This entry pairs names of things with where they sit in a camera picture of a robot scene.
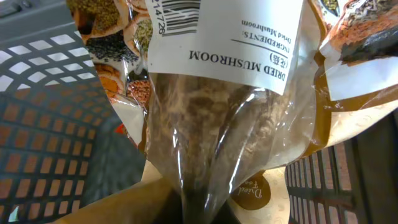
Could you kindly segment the beige dried mushroom bag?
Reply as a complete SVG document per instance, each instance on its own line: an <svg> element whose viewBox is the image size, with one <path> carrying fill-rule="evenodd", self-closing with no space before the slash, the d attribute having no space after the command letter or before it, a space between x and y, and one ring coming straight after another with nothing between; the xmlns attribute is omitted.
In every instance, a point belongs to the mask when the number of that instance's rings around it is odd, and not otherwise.
<svg viewBox="0 0 398 224"><path fill-rule="evenodd" d="M101 84L160 172L61 223L209 223L260 170L397 108L397 1L68 1Z"/></svg>

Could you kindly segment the orange spaghetti pasta package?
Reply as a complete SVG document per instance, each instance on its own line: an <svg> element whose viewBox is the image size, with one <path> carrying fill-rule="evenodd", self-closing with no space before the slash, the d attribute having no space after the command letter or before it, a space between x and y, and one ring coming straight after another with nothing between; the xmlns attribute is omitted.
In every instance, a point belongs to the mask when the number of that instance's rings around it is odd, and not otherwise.
<svg viewBox="0 0 398 224"><path fill-rule="evenodd" d="M116 129L114 130L114 132L117 134L128 135L128 131L127 131L125 125L123 125L123 124L120 124L119 126L117 126Z"/></svg>

